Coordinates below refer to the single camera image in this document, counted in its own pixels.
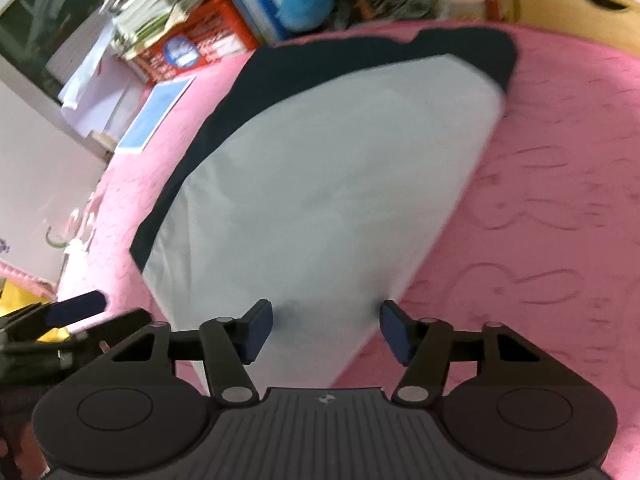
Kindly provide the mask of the navy white zip jacket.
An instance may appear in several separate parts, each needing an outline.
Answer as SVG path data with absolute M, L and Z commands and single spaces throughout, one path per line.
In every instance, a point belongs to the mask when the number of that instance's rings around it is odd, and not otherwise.
M 256 387 L 334 382 L 456 210 L 516 62 L 485 27 L 256 51 L 132 241 L 163 315 L 193 330 L 267 299 Z

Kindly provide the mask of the pink bunny print towel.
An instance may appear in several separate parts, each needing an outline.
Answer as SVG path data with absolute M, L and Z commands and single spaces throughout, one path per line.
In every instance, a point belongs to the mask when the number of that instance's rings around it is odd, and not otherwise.
M 639 58 L 507 24 L 370 24 L 326 39 L 411 40 L 426 28 L 485 25 L 518 46 L 506 112 L 447 229 L 401 307 L 477 330 L 498 318 L 587 378 L 620 428 L 605 470 L 639 479 Z M 96 188 L 96 232 L 58 285 L 99 289 L 119 315 L 162 318 L 132 263 L 139 223 L 251 53 L 198 70 L 139 154 L 118 154 Z

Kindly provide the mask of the white paper boxes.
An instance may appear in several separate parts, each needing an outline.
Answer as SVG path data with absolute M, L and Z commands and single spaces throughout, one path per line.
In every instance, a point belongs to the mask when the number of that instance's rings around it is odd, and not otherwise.
M 62 84 L 55 96 L 70 128 L 110 152 L 137 116 L 149 82 L 134 63 L 120 58 L 112 46 L 114 38 L 112 21 L 93 12 L 46 64 Z

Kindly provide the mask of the blue printed paper sheet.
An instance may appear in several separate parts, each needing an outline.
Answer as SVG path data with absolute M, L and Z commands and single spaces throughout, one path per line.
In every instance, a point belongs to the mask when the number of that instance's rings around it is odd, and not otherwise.
M 142 153 L 155 131 L 183 96 L 183 93 L 189 89 L 194 79 L 194 76 L 183 77 L 157 84 L 116 145 L 115 153 Z

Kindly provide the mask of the red plastic crate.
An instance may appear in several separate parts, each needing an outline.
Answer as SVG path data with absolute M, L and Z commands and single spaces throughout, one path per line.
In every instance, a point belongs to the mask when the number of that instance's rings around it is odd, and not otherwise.
M 205 0 L 131 63 L 157 84 L 259 46 L 232 0 Z

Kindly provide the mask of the blue plush ball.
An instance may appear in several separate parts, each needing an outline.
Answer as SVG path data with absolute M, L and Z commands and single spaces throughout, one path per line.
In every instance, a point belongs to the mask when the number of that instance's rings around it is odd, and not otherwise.
M 326 22 L 334 0 L 282 0 L 277 17 L 290 32 L 308 32 Z

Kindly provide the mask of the wooden drawer organizer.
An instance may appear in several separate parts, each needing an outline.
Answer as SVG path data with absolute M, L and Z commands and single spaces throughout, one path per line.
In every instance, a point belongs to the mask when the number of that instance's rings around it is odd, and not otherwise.
M 639 54 L 637 0 L 503 0 L 513 24 Z

